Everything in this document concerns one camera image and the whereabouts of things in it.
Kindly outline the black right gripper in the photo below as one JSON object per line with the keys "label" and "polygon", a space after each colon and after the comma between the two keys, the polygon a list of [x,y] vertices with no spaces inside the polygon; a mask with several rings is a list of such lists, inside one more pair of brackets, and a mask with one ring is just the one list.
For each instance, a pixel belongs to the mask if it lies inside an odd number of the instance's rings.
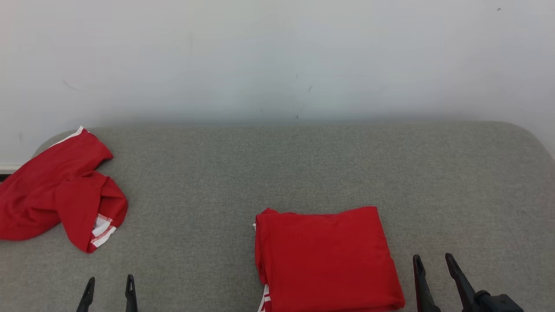
{"label": "black right gripper", "polygon": [[[456,259],[451,253],[445,254],[445,260],[452,279],[456,283],[462,312],[523,312],[524,310],[514,302],[507,294],[492,296],[485,290],[475,292],[472,285],[459,267]],[[415,254],[412,259],[414,265],[415,292],[418,312],[440,312],[440,308],[434,303],[426,271],[421,257]]]}

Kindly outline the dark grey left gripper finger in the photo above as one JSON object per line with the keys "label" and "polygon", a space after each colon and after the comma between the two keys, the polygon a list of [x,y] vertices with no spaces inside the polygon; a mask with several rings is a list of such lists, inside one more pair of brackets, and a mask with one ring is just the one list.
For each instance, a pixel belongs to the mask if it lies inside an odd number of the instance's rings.
{"label": "dark grey left gripper finger", "polygon": [[90,278],[87,282],[81,300],[78,304],[76,312],[89,312],[89,306],[91,306],[94,298],[95,292],[95,278]]}
{"label": "dark grey left gripper finger", "polygon": [[127,275],[125,297],[126,297],[125,312],[138,312],[136,288],[135,288],[134,277],[132,274]]}

